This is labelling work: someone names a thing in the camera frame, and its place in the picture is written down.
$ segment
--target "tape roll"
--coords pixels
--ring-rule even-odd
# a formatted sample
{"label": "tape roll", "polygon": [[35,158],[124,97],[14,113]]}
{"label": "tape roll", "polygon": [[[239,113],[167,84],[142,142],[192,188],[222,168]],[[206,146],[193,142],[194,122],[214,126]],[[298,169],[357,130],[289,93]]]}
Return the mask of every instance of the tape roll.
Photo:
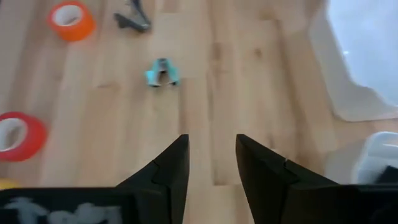
{"label": "tape roll", "polygon": [[0,160],[24,161],[47,139],[45,126],[37,118],[20,112],[0,115]]}
{"label": "tape roll", "polygon": [[9,179],[0,178],[0,190],[19,188],[19,184]]}
{"label": "tape roll", "polygon": [[87,7],[77,1],[67,1],[56,5],[50,12],[49,24],[64,40],[82,40],[95,28],[93,16]]}

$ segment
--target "black tool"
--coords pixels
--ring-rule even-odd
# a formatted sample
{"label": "black tool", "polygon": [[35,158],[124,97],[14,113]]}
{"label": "black tool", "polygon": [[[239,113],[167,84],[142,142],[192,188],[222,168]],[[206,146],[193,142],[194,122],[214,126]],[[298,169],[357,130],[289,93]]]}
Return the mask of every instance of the black tool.
{"label": "black tool", "polygon": [[130,7],[132,17],[124,16],[120,13],[115,13],[114,18],[118,22],[119,28],[130,27],[138,32],[145,32],[150,29],[150,20],[144,13],[141,0],[130,0]]}

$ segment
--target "red tape roll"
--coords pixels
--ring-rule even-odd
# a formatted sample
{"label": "red tape roll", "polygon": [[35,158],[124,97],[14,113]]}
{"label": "red tape roll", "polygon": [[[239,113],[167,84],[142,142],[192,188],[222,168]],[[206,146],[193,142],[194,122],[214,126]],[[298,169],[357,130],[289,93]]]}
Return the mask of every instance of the red tape roll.
{"label": "red tape roll", "polygon": [[43,123],[20,112],[0,115],[0,160],[24,161],[39,151],[47,139]]}

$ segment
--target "wooden floor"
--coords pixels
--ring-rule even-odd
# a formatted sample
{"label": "wooden floor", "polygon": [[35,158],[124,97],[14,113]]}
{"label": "wooden floor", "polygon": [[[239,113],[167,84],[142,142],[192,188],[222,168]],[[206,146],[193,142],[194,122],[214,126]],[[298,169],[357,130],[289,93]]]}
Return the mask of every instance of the wooden floor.
{"label": "wooden floor", "polygon": [[[123,0],[85,0],[95,33],[67,44],[45,23],[59,0],[0,5],[0,113],[50,130],[44,150],[0,163],[24,186],[113,186],[179,134],[190,135],[185,223],[252,223],[234,152],[244,133],[315,172],[327,152],[397,120],[346,123],[331,113],[307,37],[319,0],[143,0],[153,31],[118,29]],[[144,71],[171,58],[179,87]]]}

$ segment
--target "white container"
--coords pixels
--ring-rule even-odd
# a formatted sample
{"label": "white container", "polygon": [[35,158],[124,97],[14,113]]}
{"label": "white container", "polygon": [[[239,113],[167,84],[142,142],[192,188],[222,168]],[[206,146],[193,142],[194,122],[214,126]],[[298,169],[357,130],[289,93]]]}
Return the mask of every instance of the white container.
{"label": "white container", "polygon": [[339,184],[372,184],[387,166],[398,168],[398,133],[380,132],[329,153],[325,177]]}
{"label": "white container", "polygon": [[397,0],[328,0],[315,15],[310,39],[341,119],[398,118],[397,24]]}

